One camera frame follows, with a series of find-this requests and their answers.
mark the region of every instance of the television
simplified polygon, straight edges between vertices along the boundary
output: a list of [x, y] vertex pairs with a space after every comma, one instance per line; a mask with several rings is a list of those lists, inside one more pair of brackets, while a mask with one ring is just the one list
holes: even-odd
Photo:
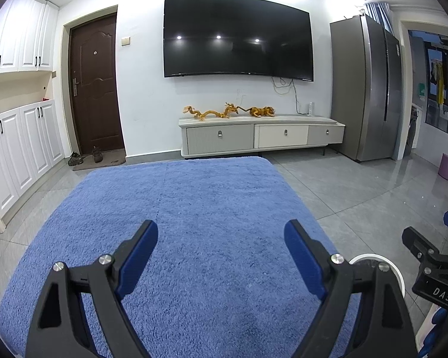
[[164, 76], [313, 81], [308, 12], [265, 0], [164, 0]]

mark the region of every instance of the dragon figurine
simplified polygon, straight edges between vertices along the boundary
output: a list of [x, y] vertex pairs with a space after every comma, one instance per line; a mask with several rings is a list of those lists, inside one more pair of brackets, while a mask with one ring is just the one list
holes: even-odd
[[237, 111], [237, 107], [235, 107], [234, 104], [228, 104], [227, 102], [226, 102], [226, 108], [224, 110], [224, 113], [219, 113], [219, 112], [216, 112], [215, 110], [208, 110], [205, 113], [201, 113], [199, 110], [194, 109], [192, 106], [186, 106], [182, 110], [182, 112], [183, 113], [189, 112], [191, 114], [194, 114], [194, 118], [199, 118], [200, 121], [203, 121], [204, 118], [206, 118], [206, 116], [208, 114], [214, 114], [218, 118], [229, 118], [228, 114], [231, 112], [239, 114]]
[[249, 109], [244, 109], [238, 106], [237, 108], [242, 109], [244, 112], [249, 112], [249, 114], [254, 117], [261, 117], [261, 116], [273, 117], [274, 114], [276, 113], [274, 108], [271, 108], [270, 106], [266, 106], [264, 108], [256, 108], [253, 106]]

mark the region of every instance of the blue rug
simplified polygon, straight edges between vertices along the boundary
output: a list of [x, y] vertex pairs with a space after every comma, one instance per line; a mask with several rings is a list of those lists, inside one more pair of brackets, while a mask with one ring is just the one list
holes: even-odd
[[[284, 244], [284, 225], [294, 218], [335, 252], [265, 159], [96, 170], [58, 206], [20, 260], [0, 304], [0, 332], [24, 355], [53, 263], [91, 263], [150, 219], [159, 227], [158, 244], [123, 307], [153, 358], [290, 357], [319, 306]], [[98, 351], [111, 357], [88, 294], [84, 304]], [[343, 354], [356, 311], [354, 299], [333, 357]]]

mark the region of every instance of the yellow garment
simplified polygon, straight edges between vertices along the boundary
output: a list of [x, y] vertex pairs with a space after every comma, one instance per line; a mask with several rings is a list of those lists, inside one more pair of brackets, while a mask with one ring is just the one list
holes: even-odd
[[436, 99], [438, 105], [442, 105], [443, 100], [443, 63], [436, 63]]

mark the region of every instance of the doormat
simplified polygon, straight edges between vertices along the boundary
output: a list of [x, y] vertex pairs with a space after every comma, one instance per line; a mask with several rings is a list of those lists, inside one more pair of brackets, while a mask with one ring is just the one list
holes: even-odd
[[126, 162], [126, 152], [124, 149], [117, 151], [103, 152], [103, 160], [95, 163], [93, 155], [88, 155], [83, 158], [83, 163], [72, 167], [73, 171], [80, 171], [82, 169], [94, 169], [103, 167], [119, 166]]

